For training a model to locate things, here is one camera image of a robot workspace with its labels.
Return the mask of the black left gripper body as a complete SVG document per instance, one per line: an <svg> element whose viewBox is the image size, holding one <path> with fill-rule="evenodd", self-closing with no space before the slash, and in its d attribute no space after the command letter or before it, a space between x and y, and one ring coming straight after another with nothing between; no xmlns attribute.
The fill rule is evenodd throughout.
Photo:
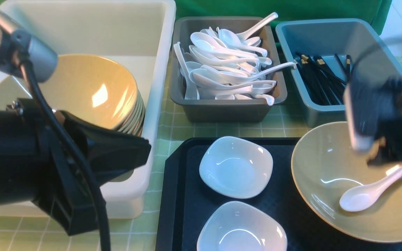
<svg viewBox="0 0 402 251"><path fill-rule="evenodd" d="M19 101L22 114L0 110L0 206L30 201L70 236L97 230L94 205L75 161L34 101ZM147 139L61 113L62 126L89 162L98 186L147 163Z"/></svg>

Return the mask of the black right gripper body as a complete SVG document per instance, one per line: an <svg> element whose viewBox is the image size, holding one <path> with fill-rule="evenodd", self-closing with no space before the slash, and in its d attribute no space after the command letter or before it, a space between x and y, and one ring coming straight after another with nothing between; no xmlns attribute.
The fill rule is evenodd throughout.
<svg viewBox="0 0 402 251"><path fill-rule="evenodd" d="M402 163L402 77L370 84L352 69L344 103L353 149L368 152L378 143L367 164Z"/></svg>

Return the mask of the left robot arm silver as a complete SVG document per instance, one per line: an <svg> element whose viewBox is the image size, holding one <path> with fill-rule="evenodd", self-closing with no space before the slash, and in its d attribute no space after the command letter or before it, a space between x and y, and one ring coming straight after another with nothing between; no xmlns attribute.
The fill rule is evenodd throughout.
<svg viewBox="0 0 402 251"><path fill-rule="evenodd" d="M110 237L100 187L147 163L148 140L52 112L39 84L58 56L0 11L0 71L24 79L32 99L0 110L0 205L32 201L68 235Z"/></svg>

